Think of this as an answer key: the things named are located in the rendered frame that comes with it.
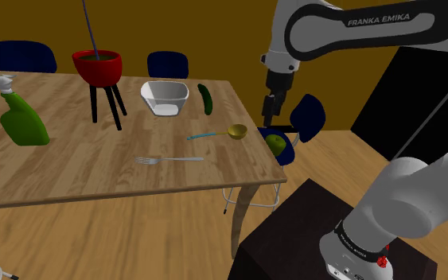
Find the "blue chair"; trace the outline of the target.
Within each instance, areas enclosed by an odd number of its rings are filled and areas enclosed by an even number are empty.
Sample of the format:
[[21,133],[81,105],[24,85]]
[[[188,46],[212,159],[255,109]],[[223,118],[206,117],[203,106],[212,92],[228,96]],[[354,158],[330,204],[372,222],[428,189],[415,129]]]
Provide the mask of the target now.
[[258,128],[263,138],[275,134],[286,143],[281,154],[276,157],[276,160],[282,169],[294,161],[294,148],[296,145],[299,142],[305,143],[310,141],[325,125],[325,109],[320,100],[313,95],[305,94],[295,109],[292,110],[290,114],[290,124],[296,131],[293,141],[276,127],[270,126],[269,128]]
[[152,52],[146,62],[150,77],[187,79],[189,76],[189,60],[180,52]]
[[47,45],[36,41],[0,41],[0,71],[55,73],[56,59]]

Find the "green apple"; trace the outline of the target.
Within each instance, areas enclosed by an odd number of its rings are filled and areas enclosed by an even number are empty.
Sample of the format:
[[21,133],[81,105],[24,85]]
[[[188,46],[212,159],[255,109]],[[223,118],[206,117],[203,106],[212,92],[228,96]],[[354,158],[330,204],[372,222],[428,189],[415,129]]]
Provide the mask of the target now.
[[278,157],[286,149],[286,141],[277,134],[269,134],[265,137],[265,142],[275,157]]

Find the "green cucumber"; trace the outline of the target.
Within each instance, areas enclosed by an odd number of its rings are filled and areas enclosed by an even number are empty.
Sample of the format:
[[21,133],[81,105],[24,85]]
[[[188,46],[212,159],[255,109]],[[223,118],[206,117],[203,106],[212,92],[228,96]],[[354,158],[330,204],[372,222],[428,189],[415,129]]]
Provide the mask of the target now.
[[203,84],[198,84],[197,87],[198,87],[198,90],[199,90],[199,92],[201,94],[201,97],[203,99],[204,112],[205,112],[206,115],[211,115],[212,109],[213,109],[213,105],[212,105],[212,97],[210,95],[210,92],[206,88],[206,86],[204,86]]

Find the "white bowl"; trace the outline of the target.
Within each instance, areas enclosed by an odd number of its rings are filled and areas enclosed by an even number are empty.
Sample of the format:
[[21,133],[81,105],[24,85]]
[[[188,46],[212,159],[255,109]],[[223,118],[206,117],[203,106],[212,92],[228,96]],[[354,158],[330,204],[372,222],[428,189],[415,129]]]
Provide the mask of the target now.
[[186,84],[177,81],[147,81],[140,95],[152,113],[161,117],[177,116],[189,97]]

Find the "silver fork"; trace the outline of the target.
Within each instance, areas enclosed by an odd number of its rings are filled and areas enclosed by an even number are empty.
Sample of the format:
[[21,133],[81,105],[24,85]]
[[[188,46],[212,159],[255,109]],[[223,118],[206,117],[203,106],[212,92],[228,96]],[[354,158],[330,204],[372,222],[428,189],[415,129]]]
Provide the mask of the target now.
[[143,165],[155,165],[161,161],[203,161],[202,157],[134,157],[134,163]]

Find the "dark robot stand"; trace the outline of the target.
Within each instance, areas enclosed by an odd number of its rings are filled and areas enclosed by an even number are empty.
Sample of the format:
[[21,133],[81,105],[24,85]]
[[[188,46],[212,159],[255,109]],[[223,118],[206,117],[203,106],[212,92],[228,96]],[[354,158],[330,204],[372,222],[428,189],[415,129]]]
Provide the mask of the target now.
[[228,280],[336,280],[319,250],[353,207],[307,180],[241,244]]

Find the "red plant pot black legs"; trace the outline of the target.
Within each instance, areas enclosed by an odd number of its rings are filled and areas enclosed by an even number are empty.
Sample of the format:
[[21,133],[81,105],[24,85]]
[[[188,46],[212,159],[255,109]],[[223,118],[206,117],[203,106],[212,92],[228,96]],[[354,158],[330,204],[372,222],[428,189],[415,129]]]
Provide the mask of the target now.
[[73,64],[80,77],[89,86],[92,122],[97,123],[98,121],[97,89],[102,88],[106,93],[116,129],[121,130],[122,125],[117,107],[123,116],[127,116],[127,110],[117,86],[122,76],[122,57],[117,52],[97,48],[85,0],[81,0],[81,4],[93,49],[73,53]]

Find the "wooden table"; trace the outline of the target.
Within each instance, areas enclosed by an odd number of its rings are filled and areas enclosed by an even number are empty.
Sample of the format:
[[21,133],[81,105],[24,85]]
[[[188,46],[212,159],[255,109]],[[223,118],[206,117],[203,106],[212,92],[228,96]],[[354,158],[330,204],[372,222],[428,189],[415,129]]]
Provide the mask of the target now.
[[[124,76],[119,90],[127,109],[117,130],[104,97],[92,122],[89,88],[76,74],[19,72],[14,90],[40,115],[50,136],[45,146],[17,146],[0,126],[0,208],[125,196],[238,187],[231,245],[237,247],[247,206],[261,185],[286,175],[258,132],[232,85],[206,80],[213,112],[205,115],[197,80],[174,117],[155,116],[140,95],[145,79]],[[0,115],[6,103],[0,97]],[[235,140],[215,135],[234,124],[247,127]],[[134,163],[143,158],[203,158],[203,161]]]

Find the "green spray bottle white head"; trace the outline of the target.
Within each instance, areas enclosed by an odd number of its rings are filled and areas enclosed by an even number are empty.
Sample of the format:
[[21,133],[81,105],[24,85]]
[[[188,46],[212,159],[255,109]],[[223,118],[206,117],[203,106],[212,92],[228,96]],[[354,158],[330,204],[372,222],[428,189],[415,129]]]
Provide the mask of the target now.
[[45,146],[50,143],[48,132],[37,112],[12,89],[16,75],[0,75],[0,96],[9,110],[0,117],[4,131],[18,146]]

